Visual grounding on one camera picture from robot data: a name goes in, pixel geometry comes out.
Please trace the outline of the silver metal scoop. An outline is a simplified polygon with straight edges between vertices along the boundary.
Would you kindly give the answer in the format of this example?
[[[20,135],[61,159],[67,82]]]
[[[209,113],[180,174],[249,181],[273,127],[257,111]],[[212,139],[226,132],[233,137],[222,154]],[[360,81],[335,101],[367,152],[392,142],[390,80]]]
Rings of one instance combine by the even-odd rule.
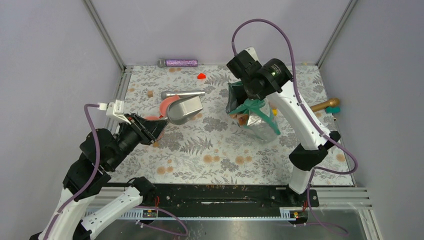
[[[172,102],[166,110],[166,119],[170,124],[183,125],[203,110],[199,95],[194,95]]]

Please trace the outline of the green pet food bag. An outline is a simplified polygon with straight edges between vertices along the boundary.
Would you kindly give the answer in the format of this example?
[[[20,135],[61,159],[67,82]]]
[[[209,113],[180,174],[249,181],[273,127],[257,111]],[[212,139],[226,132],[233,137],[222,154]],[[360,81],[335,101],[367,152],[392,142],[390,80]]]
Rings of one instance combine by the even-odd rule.
[[[281,134],[269,101],[249,99],[241,81],[228,84],[225,112],[240,128],[262,143],[273,141]]]

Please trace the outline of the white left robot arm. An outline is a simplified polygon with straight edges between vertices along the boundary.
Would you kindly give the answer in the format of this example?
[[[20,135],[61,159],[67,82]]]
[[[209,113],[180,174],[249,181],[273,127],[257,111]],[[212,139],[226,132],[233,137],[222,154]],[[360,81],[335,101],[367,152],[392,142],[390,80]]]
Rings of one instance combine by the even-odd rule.
[[[168,125],[166,120],[147,120],[135,113],[124,114],[119,131],[92,128],[80,145],[81,155],[67,171],[60,199],[47,227],[32,240],[93,240],[120,214],[155,200],[156,187],[145,177],[135,178],[123,195],[90,217],[87,207],[111,180],[122,161],[138,146],[153,144]]]

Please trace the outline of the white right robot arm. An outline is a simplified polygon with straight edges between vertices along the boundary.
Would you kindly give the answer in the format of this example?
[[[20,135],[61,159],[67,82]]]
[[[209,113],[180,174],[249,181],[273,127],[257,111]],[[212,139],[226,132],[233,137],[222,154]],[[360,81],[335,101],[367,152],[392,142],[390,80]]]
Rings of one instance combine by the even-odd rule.
[[[244,99],[252,103],[267,99],[296,133],[300,143],[289,155],[293,170],[286,198],[293,206],[301,205],[307,199],[305,191],[312,169],[324,160],[341,135],[320,125],[312,110],[304,104],[303,97],[296,93],[294,77],[281,60],[272,58],[260,64],[255,54],[243,50],[226,66],[241,81]]]

